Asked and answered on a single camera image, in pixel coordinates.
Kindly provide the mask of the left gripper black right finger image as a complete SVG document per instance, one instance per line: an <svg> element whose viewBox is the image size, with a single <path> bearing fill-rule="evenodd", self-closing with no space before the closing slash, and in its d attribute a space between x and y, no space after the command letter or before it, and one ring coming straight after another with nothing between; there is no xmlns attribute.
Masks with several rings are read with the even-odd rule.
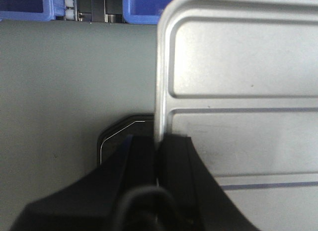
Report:
<svg viewBox="0 0 318 231"><path fill-rule="evenodd" d="M174 198L186 231L255 231L210 174L190 137L166 135L157 153L159 185Z"/></svg>

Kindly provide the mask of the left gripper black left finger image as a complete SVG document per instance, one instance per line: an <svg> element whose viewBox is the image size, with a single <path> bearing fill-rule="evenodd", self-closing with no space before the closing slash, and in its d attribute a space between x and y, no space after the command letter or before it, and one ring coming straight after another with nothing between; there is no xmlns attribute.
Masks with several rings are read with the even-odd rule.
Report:
<svg viewBox="0 0 318 231"><path fill-rule="evenodd" d="M111 226L117 200L128 190L155 184L152 137L128 136L91 173L26 205L12 231L99 231Z"/></svg>

